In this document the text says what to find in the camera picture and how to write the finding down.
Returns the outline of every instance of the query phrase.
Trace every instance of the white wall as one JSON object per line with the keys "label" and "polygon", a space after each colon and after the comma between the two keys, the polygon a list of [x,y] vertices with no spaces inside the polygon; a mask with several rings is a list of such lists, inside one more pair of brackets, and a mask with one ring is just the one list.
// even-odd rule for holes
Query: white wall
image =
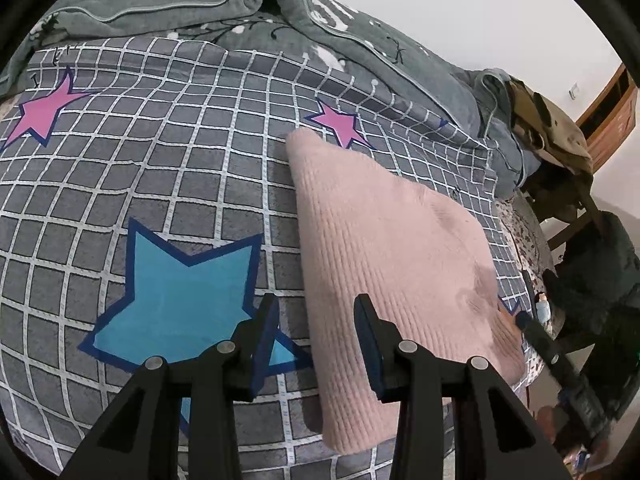
{"label": "white wall", "polygon": [[[576,119],[620,59],[573,0],[338,0],[402,30],[448,61],[498,67]],[[578,83],[575,101],[568,91]]]}

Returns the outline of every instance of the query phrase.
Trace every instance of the pink star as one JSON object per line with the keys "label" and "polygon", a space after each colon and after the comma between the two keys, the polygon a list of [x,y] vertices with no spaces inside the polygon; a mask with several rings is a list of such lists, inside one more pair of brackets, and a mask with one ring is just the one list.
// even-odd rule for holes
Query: pink star
{"label": "pink star", "polygon": [[92,92],[73,93],[73,78],[73,71],[67,67],[60,85],[52,93],[19,105],[20,120],[4,140],[0,152],[26,133],[43,146],[49,143],[53,126],[56,124],[62,108],[92,94]]}
{"label": "pink star", "polygon": [[361,133],[356,131],[357,114],[343,114],[342,112],[337,112],[330,106],[324,104],[320,99],[318,99],[318,104],[320,105],[322,112],[319,114],[309,115],[305,117],[305,119],[316,124],[322,124],[322,126],[326,126],[327,128],[331,128],[334,131],[335,139],[342,148],[348,150],[351,143],[355,141],[373,150],[373,146],[367,142],[367,139],[365,139]]}

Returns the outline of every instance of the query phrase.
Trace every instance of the ribbed fabric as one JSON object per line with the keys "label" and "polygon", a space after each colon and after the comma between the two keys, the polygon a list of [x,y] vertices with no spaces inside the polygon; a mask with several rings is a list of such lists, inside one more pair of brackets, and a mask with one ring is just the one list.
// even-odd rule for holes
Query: ribbed fabric
{"label": "ribbed fabric", "polygon": [[391,174],[306,128],[287,138],[322,437],[340,454],[396,434],[398,404],[370,390],[353,300],[439,357],[485,356],[508,383],[524,373],[520,332],[499,306],[481,225],[454,200]]}

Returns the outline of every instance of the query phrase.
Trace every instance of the silver rivet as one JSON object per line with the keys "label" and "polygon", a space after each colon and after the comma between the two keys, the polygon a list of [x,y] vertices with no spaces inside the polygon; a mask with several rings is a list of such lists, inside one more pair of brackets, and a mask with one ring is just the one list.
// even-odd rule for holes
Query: silver rivet
{"label": "silver rivet", "polygon": [[489,361],[484,357],[477,355],[476,357],[471,358],[471,365],[476,370],[486,370],[489,367]]}
{"label": "silver rivet", "polygon": [[236,344],[233,341],[220,341],[217,344],[216,349],[221,354],[231,354],[236,349]]}
{"label": "silver rivet", "polygon": [[412,354],[417,351],[418,345],[409,339],[405,339],[404,341],[398,343],[398,348],[405,354]]}
{"label": "silver rivet", "polygon": [[162,366],[162,358],[154,355],[145,361],[145,368],[147,370],[158,370]]}

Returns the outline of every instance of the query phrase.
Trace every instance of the small bottle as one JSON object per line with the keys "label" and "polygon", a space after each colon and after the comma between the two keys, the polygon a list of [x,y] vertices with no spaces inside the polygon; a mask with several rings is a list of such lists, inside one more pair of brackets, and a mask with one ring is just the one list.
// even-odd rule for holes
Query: small bottle
{"label": "small bottle", "polygon": [[546,299],[546,294],[544,292],[540,292],[540,294],[538,295],[538,302],[536,303],[536,315],[538,316],[538,321],[542,324],[545,324],[551,319],[551,307]]}

